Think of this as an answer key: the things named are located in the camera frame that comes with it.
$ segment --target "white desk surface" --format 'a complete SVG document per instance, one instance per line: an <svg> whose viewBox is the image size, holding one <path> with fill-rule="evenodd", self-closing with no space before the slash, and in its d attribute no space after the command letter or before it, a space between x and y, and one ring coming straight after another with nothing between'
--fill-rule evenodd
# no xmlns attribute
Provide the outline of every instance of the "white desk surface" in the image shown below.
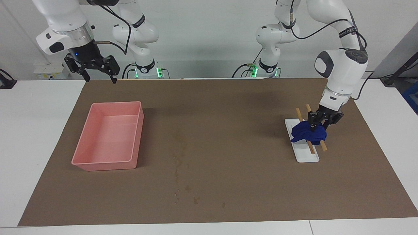
<svg viewBox="0 0 418 235"><path fill-rule="evenodd" d="M418 234L418 218L15 228L83 85L19 81L12 90L0 90L0 234ZM366 84L356 104L417 207L418 116L396 89L378 80Z"/></svg>

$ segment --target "white plate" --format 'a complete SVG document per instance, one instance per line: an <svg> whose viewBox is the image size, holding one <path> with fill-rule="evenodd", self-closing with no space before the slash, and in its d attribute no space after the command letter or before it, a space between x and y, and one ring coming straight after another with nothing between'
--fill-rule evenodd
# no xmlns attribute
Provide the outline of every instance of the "white plate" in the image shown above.
<svg viewBox="0 0 418 235"><path fill-rule="evenodd" d="M299 124L299 119L286 119L285 120L286 128L289 133L290 139L293 139L292 136L292 128ZM292 143L293 151L295 152L296 160L300 163L306 162L319 162L319 156L316 152L315 146L313 149L315 150L315 154L311 154L311 150L309 149L308 142L306 140L300 140L296 143Z"/></svg>

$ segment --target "brown mat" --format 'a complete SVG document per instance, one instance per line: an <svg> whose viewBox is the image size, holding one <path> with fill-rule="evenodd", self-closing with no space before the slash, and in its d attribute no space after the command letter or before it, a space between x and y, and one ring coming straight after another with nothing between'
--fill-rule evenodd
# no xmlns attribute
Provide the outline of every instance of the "brown mat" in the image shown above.
<svg viewBox="0 0 418 235"><path fill-rule="evenodd" d="M87 83L19 226L417 217L356 105L319 163L297 163L284 125L317 108L324 79ZM142 101L138 167L71 165L90 105Z"/></svg>

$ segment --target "cable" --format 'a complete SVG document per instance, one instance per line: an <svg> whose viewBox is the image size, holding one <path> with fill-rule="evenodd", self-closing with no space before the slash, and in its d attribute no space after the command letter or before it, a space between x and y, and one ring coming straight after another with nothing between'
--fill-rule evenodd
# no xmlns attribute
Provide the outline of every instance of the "cable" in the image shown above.
<svg viewBox="0 0 418 235"><path fill-rule="evenodd" d="M261 48L261 50L258 52L257 56L254 58L254 60L252 61L252 63L255 63L255 61L257 60L258 56L261 54L262 51L263 51L263 49Z"/></svg>
<svg viewBox="0 0 418 235"><path fill-rule="evenodd" d="M116 14L111 8L110 6L106 6L113 14Z"/></svg>
<svg viewBox="0 0 418 235"><path fill-rule="evenodd" d="M363 41L364 41L364 46L363 46L362 51L366 50L366 48L367 48L367 41L366 41L366 39L365 39L365 38L363 37L363 35L362 35L361 33L359 33L359 32L357 32L357 35L358 35L358 36L360 36L360 38L362 38L362 39L363 39Z"/></svg>
<svg viewBox="0 0 418 235"><path fill-rule="evenodd" d="M136 71L135 71L135 69L130 69L130 70L128 71L128 73L126 74L126 79L129 79L129 72L130 72L130 71L134 71L134 72L136 72Z"/></svg>
<svg viewBox="0 0 418 235"><path fill-rule="evenodd" d="M119 45L117 45L116 43L113 43L111 41L96 41L94 43L96 45L114 45L115 47L119 48L123 53L125 53L125 51L123 50L122 47L120 47Z"/></svg>
<svg viewBox="0 0 418 235"><path fill-rule="evenodd" d="M171 77L170 77L170 72L168 71L168 69L164 69L164 68L162 68L162 69L160 69L160 70L161 70L161 71L164 71L164 70L165 70L165 71L167 71L168 78L171 78Z"/></svg>
<svg viewBox="0 0 418 235"><path fill-rule="evenodd" d="M331 23L329 23L329 24L325 25L324 27L322 27L322 28L318 29L315 33L312 33L311 35L306 36L306 37L303 37L303 38L299 38L298 36L296 36L295 32L293 31L293 26L291 27L291 31L292 31L293 36L295 36L295 38L303 40L303 39L307 39L307 38L312 37L313 35L315 35L315 34L319 33L320 31L322 31L322 30L323 30L323 29L325 29L326 27L328 27L328 26L332 25L333 23L339 22L339 21L348 21L348 20L347 20L347 19L339 19L339 20L334 20L334 21L332 21Z"/></svg>
<svg viewBox="0 0 418 235"><path fill-rule="evenodd" d="M117 15L114 11L107 9L107 8L105 8L104 6L100 6L100 7L101 7L103 10L105 10L105 11L109 12L111 15L115 16L116 18L120 19L121 21L123 21L125 24L127 24L127 25L128 25L128 27L129 27L129 34L128 34L128 38L127 38L127 40L126 40L126 47L125 47L125 50L123 51L123 53L126 55L126 54L127 54L127 52L128 52L128 44L129 44L130 36L131 36L131 33L132 33L132 28L131 28L131 25L130 25L130 24L129 24L129 22L127 22L125 19L123 19L122 17L118 16L118 15Z"/></svg>
<svg viewBox="0 0 418 235"><path fill-rule="evenodd" d="M247 74L248 74L248 72L251 72L251 71L252 71L251 69L244 70L241 74L241 77L244 75L245 72L247 72Z"/></svg>
<svg viewBox="0 0 418 235"><path fill-rule="evenodd" d="M282 74L282 68L277 68L277 69L280 69L280 73L279 73L279 77L278 77L278 78L280 78L280 75Z"/></svg>
<svg viewBox="0 0 418 235"><path fill-rule="evenodd" d="M293 3L294 3L294 2L295 2L295 0L292 0L292 4L291 4L291 6L290 6L290 13L291 13L291 14L293 13ZM339 22L339 21L348 21L348 20L347 20L347 19L338 19L338 20L334 20L334 21L332 21L331 23L329 23L329 24L325 25L324 27L322 27L322 28L318 29L316 32L312 33L311 35L306 36L306 37L303 37L303 38L299 38L298 36L296 36L295 32L293 31L293 26L294 26L294 25L292 25L292 26L291 26L291 31L292 31L293 36L295 36L297 39L301 39L301 40L303 40L303 39L307 39L307 38L312 37L313 35L315 35L315 34L319 33L320 31L322 31L322 30L323 30L323 29L325 29L326 27L328 27L328 26L332 25L333 23Z"/></svg>
<svg viewBox="0 0 418 235"><path fill-rule="evenodd" d="M4 74L6 74L7 76L9 76L9 78L11 78L12 80L15 80L9 73L7 73L6 71L4 71L3 69L0 69L0 71L2 71Z"/></svg>
<svg viewBox="0 0 418 235"><path fill-rule="evenodd" d="M122 80L123 80L123 78L125 77L126 70L128 70L129 66L133 66L133 65L132 65L132 64L128 64L128 65L125 67L125 69L123 70L123 73L122 73Z"/></svg>
<svg viewBox="0 0 418 235"><path fill-rule="evenodd" d="M235 77L235 74L238 72L238 70L239 70L240 68L242 68L242 67L245 67L245 66L248 66L248 65L247 65L247 64L243 64L243 65L239 66L239 67L235 70L235 72L234 72L234 74L232 75L232 77Z"/></svg>
<svg viewBox="0 0 418 235"><path fill-rule="evenodd" d="M367 78L366 78L366 81L364 81L364 83L363 83L363 85L362 85L362 87L360 88L360 91L359 91L359 96L356 98L356 99L350 99L350 100L358 100L358 99L360 99L360 95L362 94L362 91L363 91L363 88L364 88L364 85L366 84L366 82L371 78L371 76L373 75L373 73L374 72L372 72Z"/></svg>

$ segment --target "pink plastic tray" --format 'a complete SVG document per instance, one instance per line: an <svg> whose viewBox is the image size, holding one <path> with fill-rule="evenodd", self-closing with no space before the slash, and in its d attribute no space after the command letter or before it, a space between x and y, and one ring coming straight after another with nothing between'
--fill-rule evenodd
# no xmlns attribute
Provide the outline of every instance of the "pink plastic tray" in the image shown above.
<svg viewBox="0 0 418 235"><path fill-rule="evenodd" d="M71 163L86 171L134 169L143 121L141 102L92 104Z"/></svg>

